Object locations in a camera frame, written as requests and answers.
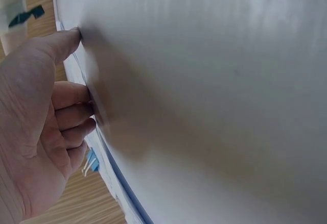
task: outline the blue clip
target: blue clip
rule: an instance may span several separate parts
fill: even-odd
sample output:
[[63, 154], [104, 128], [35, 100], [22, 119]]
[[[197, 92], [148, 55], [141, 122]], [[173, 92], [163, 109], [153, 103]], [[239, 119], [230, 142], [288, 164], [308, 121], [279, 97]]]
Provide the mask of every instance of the blue clip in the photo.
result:
[[97, 158], [96, 153], [94, 152], [93, 148], [90, 148], [90, 151], [88, 152], [87, 156], [86, 156], [86, 163], [82, 169], [82, 174], [84, 177], [87, 176], [87, 172], [89, 170], [92, 171], [98, 171], [99, 170], [99, 161]]

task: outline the blue stripe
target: blue stripe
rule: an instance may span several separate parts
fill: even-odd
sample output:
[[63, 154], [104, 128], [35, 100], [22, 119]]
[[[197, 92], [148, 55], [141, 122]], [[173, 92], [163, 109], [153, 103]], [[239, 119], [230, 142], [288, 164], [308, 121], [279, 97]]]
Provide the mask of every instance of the blue stripe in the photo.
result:
[[128, 197], [130, 198], [131, 202], [133, 203], [133, 205], [135, 206], [135, 209], [137, 210], [137, 212], [139, 213], [140, 218], [142, 219], [144, 224], [153, 224], [153, 221], [151, 220], [151, 218], [149, 217], [149, 215], [147, 214], [147, 212], [144, 210], [143, 206], [140, 204], [140, 202], [138, 201], [137, 197], [135, 196], [133, 190], [131, 189], [131, 187], [129, 186], [129, 184], [127, 183], [125, 177], [123, 176], [121, 170], [119, 169], [119, 167], [116, 164], [116, 161], [114, 160], [107, 144], [105, 143], [105, 141], [103, 140], [101, 134], [97, 130], [97, 134], [101, 140], [101, 143], [106, 151], [106, 154], [108, 156], [109, 162], [111, 164], [111, 167], [113, 169], [113, 172], [115, 173], [116, 177], [118, 178], [120, 184], [123, 186], [126, 194], [128, 195]]

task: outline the finger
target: finger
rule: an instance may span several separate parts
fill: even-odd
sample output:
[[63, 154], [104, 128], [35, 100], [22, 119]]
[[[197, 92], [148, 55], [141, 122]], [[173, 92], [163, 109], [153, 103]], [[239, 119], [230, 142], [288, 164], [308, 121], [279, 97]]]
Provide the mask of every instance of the finger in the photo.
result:
[[91, 104], [76, 104], [55, 111], [60, 131], [79, 126], [94, 114]]
[[72, 172], [75, 172], [82, 164], [86, 152], [86, 142], [83, 141], [79, 147], [67, 150], [71, 160]]
[[61, 132], [61, 135], [65, 139], [66, 149], [76, 148], [81, 145], [85, 136], [91, 133], [96, 127], [94, 119], [89, 118], [81, 125], [72, 129]]
[[54, 34], [33, 38], [27, 45], [36, 48], [39, 52], [46, 54], [56, 65], [62, 63], [78, 47], [81, 33], [78, 28], [69, 31], [59, 31]]
[[55, 110], [91, 101], [85, 85], [68, 81], [55, 82], [51, 99]]

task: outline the hand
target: hand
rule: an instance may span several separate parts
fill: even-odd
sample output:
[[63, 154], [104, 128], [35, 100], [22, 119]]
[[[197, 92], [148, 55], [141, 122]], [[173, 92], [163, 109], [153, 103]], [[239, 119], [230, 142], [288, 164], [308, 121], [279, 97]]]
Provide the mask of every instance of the hand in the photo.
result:
[[55, 82], [79, 42], [77, 28], [34, 38], [0, 64], [0, 198], [12, 222], [52, 206], [83, 161], [96, 126], [88, 90]]

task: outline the white surface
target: white surface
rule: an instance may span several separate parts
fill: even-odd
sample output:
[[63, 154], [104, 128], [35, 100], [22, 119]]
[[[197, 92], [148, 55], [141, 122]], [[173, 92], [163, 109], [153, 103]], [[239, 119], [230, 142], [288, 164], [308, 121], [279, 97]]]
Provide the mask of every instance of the white surface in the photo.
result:
[[[57, 30], [64, 30], [60, 22], [56, 22]], [[64, 62], [67, 79], [70, 82], [85, 85], [83, 74], [79, 68], [78, 60], [74, 55], [70, 55]], [[99, 161], [99, 173], [109, 189], [112, 197], [118, 201], [125, 214], [125, 220], [128, 224], [143, 224], [139, 217], [135, 206], [131, 202], [129, 196], [126, 194], [124, 188], [121, 186], [116, 177], [110, 162], [107, 158], [105, 149], [101, 143], [100, 136], [97, 132], [98, 128], [86, 136], [85, 141], [89, 148], [93, 148], [97, 159]]]
[[326, 223], [327, 0], [57, 6], [154, 223]]

